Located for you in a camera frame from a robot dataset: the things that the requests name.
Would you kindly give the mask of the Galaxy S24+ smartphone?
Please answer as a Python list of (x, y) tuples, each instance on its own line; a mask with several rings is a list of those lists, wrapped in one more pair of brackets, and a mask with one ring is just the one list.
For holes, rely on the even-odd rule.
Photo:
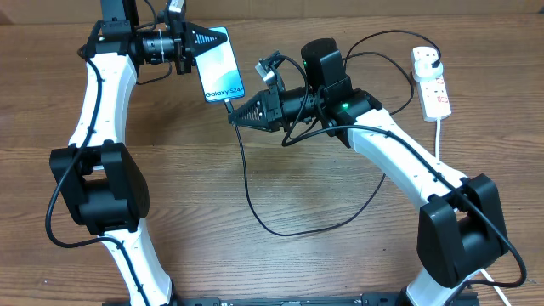
[(224, 26), (213, 27), (212, 30), (225, 34), (227, 40), (196, 57), (205, 101), (215, 103), (243, 98), (245, 88), (228, 30)]

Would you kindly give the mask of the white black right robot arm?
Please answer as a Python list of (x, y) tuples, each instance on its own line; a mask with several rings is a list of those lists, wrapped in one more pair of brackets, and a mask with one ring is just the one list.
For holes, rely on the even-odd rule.
[(257, 71), (266, 89), (229, 110), (236, 128), (284, 131), (294, 145), (299, 122), (319, 122), (322, 132), (360, 153), (391, 178), (413, 203), (419, 217), (417, 255), (422, 271), (400, 293), (397, 305), (470, 304), (465, 288), (477, 273), (512, 251), (495, 183), (485, 175), (469, 178), (431, 155), (405, 133), (383, 105), (354, 88), (346, 58), (331, 38), (301, 50), (304, 85), (286, 89), (279, 66), (285, 56), (261, 59)]

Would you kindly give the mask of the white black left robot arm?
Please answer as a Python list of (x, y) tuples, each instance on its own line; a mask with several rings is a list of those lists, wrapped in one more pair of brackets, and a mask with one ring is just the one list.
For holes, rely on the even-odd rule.
[(148, 231), (148, 185), (125, 144), (128, 104), (142, 65), (166, 64), (173, 73), (189, 73), (199, 55), (228, 41), (228, 32), (189, 22), (182, 1), (168, 2), (146, 25), (134, 1), (104, 1), (101, 9), (78, 50), (88, 73), (79, 121), (68, 145), (49, 157), (56, 181), (52, 197), (65, 202), (91, 243), (106, 247), (130, 304), (180, 305)]

